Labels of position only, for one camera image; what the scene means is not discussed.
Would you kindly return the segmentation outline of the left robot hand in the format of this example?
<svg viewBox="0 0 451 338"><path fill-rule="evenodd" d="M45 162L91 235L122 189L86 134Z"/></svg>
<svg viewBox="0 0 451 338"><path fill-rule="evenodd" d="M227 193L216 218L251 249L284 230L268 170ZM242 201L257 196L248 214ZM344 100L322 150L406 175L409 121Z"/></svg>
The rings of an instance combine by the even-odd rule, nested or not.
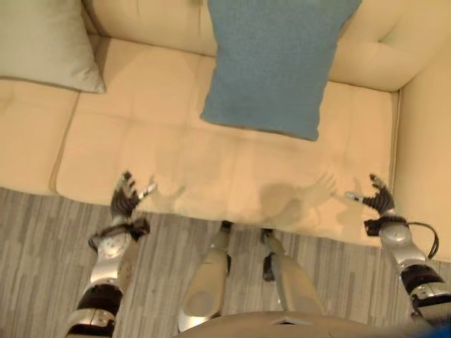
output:
<svg viewBox="0 0 451 338"><path fill-rule="evenodd" d="M156 191L157 187L157 183L151 180L149 185L139 192L135 188L135 179L132 173L130 171L123 172L111 197L111 224L129 223L135 209L147 196Z"/></svg>

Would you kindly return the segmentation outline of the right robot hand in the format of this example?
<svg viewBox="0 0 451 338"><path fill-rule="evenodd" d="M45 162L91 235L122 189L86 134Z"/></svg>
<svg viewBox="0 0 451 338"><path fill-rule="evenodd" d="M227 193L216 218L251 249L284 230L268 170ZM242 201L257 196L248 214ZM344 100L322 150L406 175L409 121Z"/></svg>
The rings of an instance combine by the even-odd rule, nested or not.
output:
<svg viewBox="0 0 451 338"><path fill-rule="evenodd" d="M345 197L375 210L379 216L395 216L395 202L386 183L377 175L369 175L371 184L378 191L373 196L361 196L355 192L345 192Z"/></svg>

